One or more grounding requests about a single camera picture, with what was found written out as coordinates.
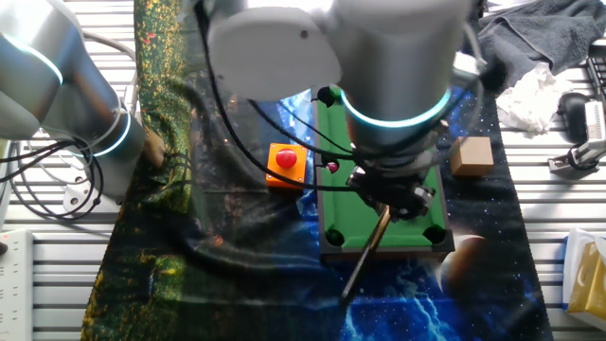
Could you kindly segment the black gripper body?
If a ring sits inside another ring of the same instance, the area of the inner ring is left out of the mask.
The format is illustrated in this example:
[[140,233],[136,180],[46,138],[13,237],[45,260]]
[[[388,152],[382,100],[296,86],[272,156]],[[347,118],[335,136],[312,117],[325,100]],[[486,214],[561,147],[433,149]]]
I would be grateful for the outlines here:
[[424,181],[427,175],[426,171],[421,174],[412,174],[397,177],[388,177],[384,172],[374,170],[379,174],[379,181],[376,185],[376,199],[362,199],[363,202],[375,210],[380,209],[380,205],[395,206],[397,200],[406,192],[410,191],[415,185],[425,186]]

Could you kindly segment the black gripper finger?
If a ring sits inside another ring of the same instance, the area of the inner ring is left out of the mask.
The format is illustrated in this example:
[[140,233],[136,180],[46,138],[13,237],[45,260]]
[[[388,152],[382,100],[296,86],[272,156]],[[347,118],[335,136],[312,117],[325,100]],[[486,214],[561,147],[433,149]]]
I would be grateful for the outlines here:
[[392,217],[396,220],[413,220],[427,214],[436,191],[433,188],[415,185],[404,193],[392,208]]
[[362,199],[376,199],[378,181],[379,174],[376,171],[355,166],[348,178],[348,187]]

